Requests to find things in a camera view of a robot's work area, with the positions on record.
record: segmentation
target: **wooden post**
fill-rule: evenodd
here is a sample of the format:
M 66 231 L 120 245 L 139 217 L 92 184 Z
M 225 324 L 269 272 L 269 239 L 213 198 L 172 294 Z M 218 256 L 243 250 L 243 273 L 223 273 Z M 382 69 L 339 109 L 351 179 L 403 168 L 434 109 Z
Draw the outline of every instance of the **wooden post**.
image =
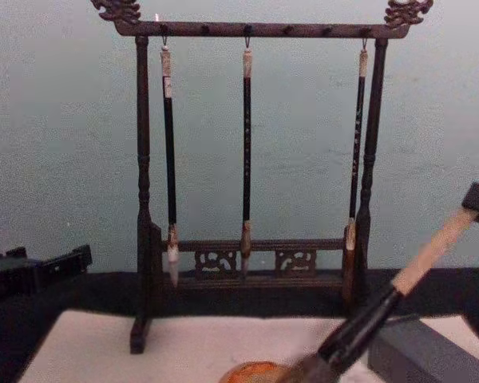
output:
M 130 336 L 131 353 L 143 353 L 152 317 L 152 249 L 149 213 L 149 89 L 146 36 L 135 37 L 137 44 L 137 153 L 138 202 L 137 273 L 140 279 L 139 306 Z
M 376 161 L 380 108 L 382 106 L 383 73 L 388 40 L 376 39 L 373 80 L 370 89 L 369 116 L 367 117 L 366 143 L 364 147 L 364 170 L 360 208 L 357 214 L 357 237 L 355 244 L 355 296 L 361 298 L 366 293 L 365 271 L 367 268 L 367 250 L 370 234 L 369 202 L 373 186 L 373 167 Z

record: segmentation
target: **teal wall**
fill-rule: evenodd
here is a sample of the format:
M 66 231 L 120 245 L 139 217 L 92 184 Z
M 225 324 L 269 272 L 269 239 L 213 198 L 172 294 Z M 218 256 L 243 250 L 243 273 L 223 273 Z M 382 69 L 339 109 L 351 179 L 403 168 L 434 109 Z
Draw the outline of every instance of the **teal wall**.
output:
M 376 23 L 385 6 L 164 0 L 143 1 L 141 11 L 144 20 Z M 149 45 L 151 213 L 166 235 L 160 45 Z M 243 40 L 168 45 L 180 237 L 238 239 Z M 360 42 L 252 39 L 251 47 L 253 238 L 340 236 Z M 372 65 L 372 41 L 368 49 Z M 402 267 L 479 178 L 479 6 L 435 2 L 389 44 L 386 65 L 370 267 Z M 136 269 L 135 86 L 133 39 L 90 1 L 0 1 L 0 251 L 24 245 L 44 259 L 89 243 L 92 270 Z M 261 255 L 252 265 L 271 262 Z M 320 266 L 339 267 L 340 255 L 326 253 Z M 441 266 L 479 266 L 478 225 Z

